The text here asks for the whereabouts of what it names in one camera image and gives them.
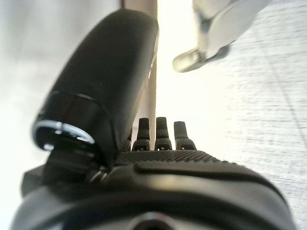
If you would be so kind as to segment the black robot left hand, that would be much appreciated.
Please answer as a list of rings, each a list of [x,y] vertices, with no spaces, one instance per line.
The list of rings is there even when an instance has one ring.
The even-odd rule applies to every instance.
[[[260,174],[196,149],[164,117],[131,128],[156,55],[158,23],[118,10],[80,43],[32,126],[45,164],[23,175],[13,230],[294,230],[280,191]]]

